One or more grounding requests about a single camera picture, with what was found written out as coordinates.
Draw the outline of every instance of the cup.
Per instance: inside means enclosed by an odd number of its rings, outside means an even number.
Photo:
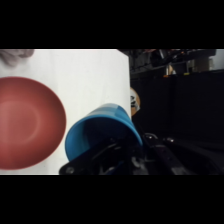
[[[131,136],[135,144],[143,145],[126,111],[116,104],[105,104],[70,129],[65,141],[68,160],[76,159],[105,139],[121,139],[127,136]]]

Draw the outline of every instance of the dark background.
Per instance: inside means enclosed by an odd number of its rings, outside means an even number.
[[[224,144],[224,70],[131,80],[141,99],[133,117],[144,132]]]

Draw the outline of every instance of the blue cup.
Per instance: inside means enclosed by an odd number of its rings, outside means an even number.
[[[69,131],[65,150],[69,161],[77,158],[107,138],[132,135],[136,144],[143,145],[126,111],[116,104],[105,104],[78,121]]]

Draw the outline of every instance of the white table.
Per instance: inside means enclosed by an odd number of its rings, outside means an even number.
[[[129,61],[118,50],[37,49],[33,57],[21,59],[15,68],[0,61],[0,78],[8,76],[27,77],[51,88],[66,110],[66,134],[78,120],[105,103],[118,104],[131,116]],[[68,162],[66,134],[58,149],[42,163],[18,171],[0,170],[0,175],[58,174]]]

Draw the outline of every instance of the red bowl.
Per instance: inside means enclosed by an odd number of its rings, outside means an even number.
[[[66,115],[59,98],[31,79],[0,79],[0,169],[33,166],[59,146]]]

